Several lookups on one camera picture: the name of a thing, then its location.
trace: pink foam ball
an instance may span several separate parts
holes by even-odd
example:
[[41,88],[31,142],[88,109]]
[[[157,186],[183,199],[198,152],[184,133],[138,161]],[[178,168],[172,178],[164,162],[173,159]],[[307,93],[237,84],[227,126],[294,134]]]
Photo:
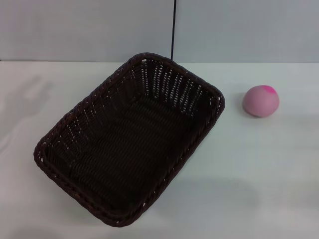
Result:
[[244,110],[257,117],[272,115],[279,106],[279,96],[271,86],[255,86],[244,96]]

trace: woven texture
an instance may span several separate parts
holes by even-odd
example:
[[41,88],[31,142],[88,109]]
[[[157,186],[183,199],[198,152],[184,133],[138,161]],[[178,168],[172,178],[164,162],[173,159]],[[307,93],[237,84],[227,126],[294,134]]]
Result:
[[173,61],[131,58],[44,136],[37,165],[104,223],[133,223],[215,125],[219,90]]

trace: white tabletop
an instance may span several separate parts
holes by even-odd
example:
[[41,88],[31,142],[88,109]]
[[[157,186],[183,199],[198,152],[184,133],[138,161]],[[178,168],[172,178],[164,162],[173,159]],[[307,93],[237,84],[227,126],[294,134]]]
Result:
[[[37,142],[120,63],[0,62],[1,239],[317,239],[319,64],[182,64],[226,108],[161,197],[132,225],[103,224],[34,163]],[[269,118],[241,108],[271,85]]]

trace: rectangular basket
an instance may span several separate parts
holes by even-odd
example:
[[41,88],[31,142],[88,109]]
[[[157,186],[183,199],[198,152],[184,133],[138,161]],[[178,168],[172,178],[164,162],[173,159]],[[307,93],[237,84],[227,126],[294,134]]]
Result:
[[170,59],[131,58],[37,144],[36,164],[94,216],[133,223],[224,110],[221,92]]

